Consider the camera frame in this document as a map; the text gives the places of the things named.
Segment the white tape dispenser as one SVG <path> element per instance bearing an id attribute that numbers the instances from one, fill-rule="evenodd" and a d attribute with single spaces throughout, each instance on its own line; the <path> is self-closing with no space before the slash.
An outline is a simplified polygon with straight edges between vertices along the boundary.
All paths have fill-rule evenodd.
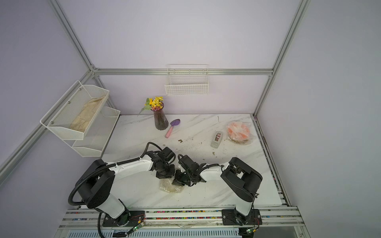
<path id="1" fill-rule="evenodd" d="M 217 131 L 214 134 L 213 138 L 212 138 L 212 142 L 211 142 L 210 146 L 212 148 L 216 148 L 217 149 L 219 147 L 219 145 L 221 144 L 221 142 L 222 142 L 222 138 L 223 138 L 223 133 L 220 132 L 220 131 Z"/>

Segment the orange dinner plate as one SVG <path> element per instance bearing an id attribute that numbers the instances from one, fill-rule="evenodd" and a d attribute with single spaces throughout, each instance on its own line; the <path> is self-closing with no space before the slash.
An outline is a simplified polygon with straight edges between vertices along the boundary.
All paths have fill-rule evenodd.
<path id="1" fill-rule="evenodd" d="M 246 141 L 251 135 L 249 127 L 242 122 L 230 122 L 227 125 L 227 132 L 234 141 Z"/>

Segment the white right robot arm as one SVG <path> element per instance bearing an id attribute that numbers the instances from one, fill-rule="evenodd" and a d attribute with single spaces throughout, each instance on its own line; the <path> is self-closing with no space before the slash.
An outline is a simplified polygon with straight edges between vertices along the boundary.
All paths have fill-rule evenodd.
<path id="1" fill-rule="evenodd" d="M 176 170 L 173 185 L 193 186 L 200 182 L 222 180 L 235 193 L 238 201 L 234 209 L 223 209 L 223 225 L 254 225 L 259 227 L 262 217 L 254 208 L 258 190 L 263 181 L 262 175 L 237 157 L 225 164 L 198 164 L 189 156 L 179 155 L 181 166 Z"/>

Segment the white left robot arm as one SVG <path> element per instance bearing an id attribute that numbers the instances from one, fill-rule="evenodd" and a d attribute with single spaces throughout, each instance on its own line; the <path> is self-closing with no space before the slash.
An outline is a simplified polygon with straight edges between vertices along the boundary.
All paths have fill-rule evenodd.
<path id="1" fill-rule="evenodd" d="M 160 148 L 148 142 L 141 156 L 133 159 L 106 163 L 94 161 L 76 182 L 68 196 L 71 206 L 85 205 L 105 214 L 113 226 L 130 226 L 143 219 L 144 212 L 133 215 L 123 202 L 112 193 L 115 182 L 141 172 L 156 172 L 158 179 L 169 179 L 175 175 L 175 153 L 168 147 Z"/>

